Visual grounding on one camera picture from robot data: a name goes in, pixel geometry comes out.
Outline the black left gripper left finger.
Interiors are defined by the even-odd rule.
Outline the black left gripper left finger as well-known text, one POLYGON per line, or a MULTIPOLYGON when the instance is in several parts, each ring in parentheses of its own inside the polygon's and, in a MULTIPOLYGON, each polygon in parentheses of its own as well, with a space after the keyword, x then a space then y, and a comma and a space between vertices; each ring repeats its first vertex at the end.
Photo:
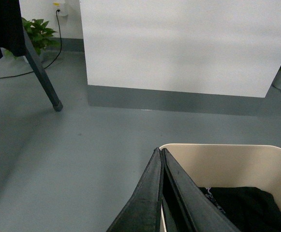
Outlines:
POLYGON ((108 232, 160 231, 163 173, 162 152, 156 148, 132 196, 109 226, 108 232))

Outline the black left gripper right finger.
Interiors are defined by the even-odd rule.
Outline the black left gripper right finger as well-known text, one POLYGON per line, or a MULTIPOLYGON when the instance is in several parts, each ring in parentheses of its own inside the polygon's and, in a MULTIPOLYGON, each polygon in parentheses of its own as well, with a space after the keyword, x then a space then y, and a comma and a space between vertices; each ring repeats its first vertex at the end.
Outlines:
POLYGON ((165 232, 237 232, 201 192, 182 166, 166 149, 164 162, 163 229, 165 232))

